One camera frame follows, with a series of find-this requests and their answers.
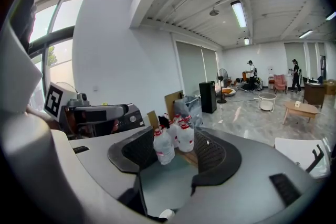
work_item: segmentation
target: woman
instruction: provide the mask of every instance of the woman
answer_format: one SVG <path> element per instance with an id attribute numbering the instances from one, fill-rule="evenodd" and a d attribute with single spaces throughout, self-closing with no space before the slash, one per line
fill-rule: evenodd
<path id="1" fill-rule="evenodd" d="M 299 77 L 299 65 L 296 59 L 293 61 L 294 64 L 294 72 L 293 72 L 293 84 L 292 84 L 292 92 L 294 91 L 295 84 L 298 86 L 299 92 L 301 92 L 301 86 L 300 86 L 300 77 Z"/>

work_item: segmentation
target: plastic bag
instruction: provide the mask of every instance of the plastic bag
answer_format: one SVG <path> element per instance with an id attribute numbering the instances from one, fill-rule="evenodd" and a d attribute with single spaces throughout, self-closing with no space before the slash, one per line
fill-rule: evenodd
<path id="1" fill-rule="evenodd" d="M 192 128 L 203 124 L 201 99 L 193 96 L 185 96 L 174 103 L 175 114 L 180 114 L 183 118 L 191 116 Z"/>

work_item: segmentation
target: ceiling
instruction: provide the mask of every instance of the ceiling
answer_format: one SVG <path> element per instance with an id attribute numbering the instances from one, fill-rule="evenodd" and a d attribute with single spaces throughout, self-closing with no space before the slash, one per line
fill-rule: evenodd
<path id="1" fill-rule="evenodd" d="M 231 2 L 236 0 L 154 0 L 145 19 L 171 24 L 205 37 L 225 48 L 244 45 L 249 37 L 253 44 L 295 40 L 309 29 L 313 40 L 335 40 L 336 24 L 325 17 L 333 12 L 326 0 L 240 0 L 247 27 L 240 28 Z M 210 16 L 213 9 L 219 15 Z"/>

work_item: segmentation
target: wooden coffee table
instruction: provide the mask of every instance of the wooden coffee table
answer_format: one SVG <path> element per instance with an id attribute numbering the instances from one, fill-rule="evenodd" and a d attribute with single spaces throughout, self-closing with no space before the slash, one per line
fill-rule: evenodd
<path id="1" fill-rule="evenodd" d="M 319 113 L 318 109 L 311 104 L 301 103 L 300 107 L 297 108 L 294 102 L 286 102 L 285 107 L 286 107 L 286 114 L 282 124 L 285 123 L 288 113 L 308 117 L 309 118 L 308 122 L 310 121 L 311 118 L 314 119 L 316 114 Z"/>

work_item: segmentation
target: white round stool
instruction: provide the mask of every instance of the white round stool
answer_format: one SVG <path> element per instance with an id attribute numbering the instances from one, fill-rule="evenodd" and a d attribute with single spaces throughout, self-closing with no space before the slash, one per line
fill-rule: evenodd
<path id="1" fill-rule="evenodd" d="M 273 93 L 261 93 L 259 95 L 259 109 L 273 112 L 276 97 Z"/>

